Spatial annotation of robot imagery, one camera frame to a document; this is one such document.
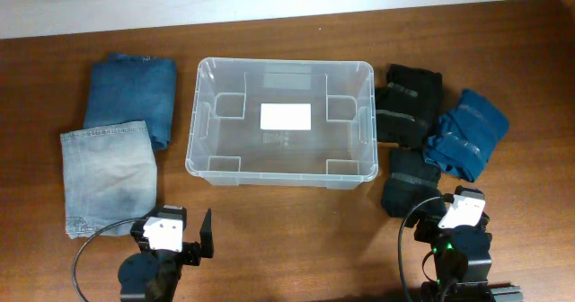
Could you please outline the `dark blue jeans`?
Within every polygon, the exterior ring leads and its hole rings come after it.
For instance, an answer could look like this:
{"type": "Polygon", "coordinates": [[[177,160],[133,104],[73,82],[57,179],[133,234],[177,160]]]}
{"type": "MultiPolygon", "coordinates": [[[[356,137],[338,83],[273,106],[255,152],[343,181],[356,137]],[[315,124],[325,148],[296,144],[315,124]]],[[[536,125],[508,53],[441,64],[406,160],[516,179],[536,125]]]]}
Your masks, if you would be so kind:
{"type": "Polygon", "coordinates": [[[177,69],[170,58],[112,53],[93,65],[86,129],[142,120],[152,148],[171,141],[177,69]]]}

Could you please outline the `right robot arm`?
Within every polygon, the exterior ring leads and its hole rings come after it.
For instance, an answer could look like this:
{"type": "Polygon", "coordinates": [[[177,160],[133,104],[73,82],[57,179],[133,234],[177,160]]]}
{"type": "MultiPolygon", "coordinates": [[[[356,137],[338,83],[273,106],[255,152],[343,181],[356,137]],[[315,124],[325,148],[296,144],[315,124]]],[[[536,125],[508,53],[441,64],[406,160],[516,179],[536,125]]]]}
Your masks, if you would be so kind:
{"type": "Polygon", "coordinates": [[[490,218],[484,212],[485,195],[462,185],[441,197],[446,213],[421,213],[414,239],[430,245],[436,278],[421,284],[423,302],[522,302],[519,286],[488,282],[492,259],[492,234],[486,231],[490,218]]]}

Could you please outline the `light blue jeans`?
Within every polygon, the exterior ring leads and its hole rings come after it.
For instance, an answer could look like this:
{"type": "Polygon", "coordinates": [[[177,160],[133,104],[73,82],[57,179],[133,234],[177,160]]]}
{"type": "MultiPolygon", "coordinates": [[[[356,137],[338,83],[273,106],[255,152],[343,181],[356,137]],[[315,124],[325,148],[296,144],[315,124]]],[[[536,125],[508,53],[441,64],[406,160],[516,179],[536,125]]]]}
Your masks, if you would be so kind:
{"type": "Polygon", "coordinates": [[[60,136],[66,234],[75,239],[155,207],[157,167],[144,121],[60,136]]]}

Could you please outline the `large black taped garment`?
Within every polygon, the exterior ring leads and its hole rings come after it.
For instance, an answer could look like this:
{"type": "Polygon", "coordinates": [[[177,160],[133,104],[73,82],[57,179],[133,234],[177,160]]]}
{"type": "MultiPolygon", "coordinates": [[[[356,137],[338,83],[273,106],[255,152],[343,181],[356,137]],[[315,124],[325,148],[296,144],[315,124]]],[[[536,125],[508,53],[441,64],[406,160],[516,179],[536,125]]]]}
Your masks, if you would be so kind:
{"type": "Polygon", "coordinates": [[[443,76],[391,64],[385,79],[375,90],[377,141],[421,149],[443,100],[443,76]]]}

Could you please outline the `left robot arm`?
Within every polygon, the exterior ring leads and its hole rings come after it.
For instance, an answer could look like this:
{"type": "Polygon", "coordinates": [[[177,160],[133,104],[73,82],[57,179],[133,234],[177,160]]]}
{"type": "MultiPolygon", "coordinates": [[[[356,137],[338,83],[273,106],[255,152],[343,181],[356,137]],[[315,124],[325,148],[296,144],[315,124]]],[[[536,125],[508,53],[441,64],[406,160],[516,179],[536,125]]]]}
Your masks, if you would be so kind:
{"type": "Polygon", "coordinates": [[[119,267],[122,301],[172,302],[181,270],[198,266],[214,256],[212,211],[208,210],[198,242],[185,242],[187,209],[163,205],[134,222],[130,234],[140,252],[129,256],[119,267]]]}

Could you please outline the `small black taped garment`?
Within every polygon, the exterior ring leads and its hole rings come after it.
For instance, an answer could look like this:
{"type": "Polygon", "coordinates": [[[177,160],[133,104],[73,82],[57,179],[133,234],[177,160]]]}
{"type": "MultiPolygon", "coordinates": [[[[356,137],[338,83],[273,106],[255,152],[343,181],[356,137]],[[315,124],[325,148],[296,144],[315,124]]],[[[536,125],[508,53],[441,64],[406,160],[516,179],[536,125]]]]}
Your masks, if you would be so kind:
{"type": "Polygon", "coordinates": [[[426,163],[418,151],[392,148],[389,176],[385,181],[381,205],[391,218],[403,218],[424,200],[440,197],[441,170],[426,163]]]}

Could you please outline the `teal blue taped garment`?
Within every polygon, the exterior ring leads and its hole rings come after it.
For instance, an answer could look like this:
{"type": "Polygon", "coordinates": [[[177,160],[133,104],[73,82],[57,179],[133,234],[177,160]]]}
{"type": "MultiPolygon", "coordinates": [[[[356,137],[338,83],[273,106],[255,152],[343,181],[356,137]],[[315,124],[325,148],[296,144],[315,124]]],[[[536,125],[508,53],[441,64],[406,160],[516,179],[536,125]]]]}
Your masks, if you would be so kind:
{"type": "Polygon", "coordinates": [[[444,173],[475,182],[508,131],[509,120],[497,107],[464,89],[456,107],[439,117],[423,159],[444,173]]]}

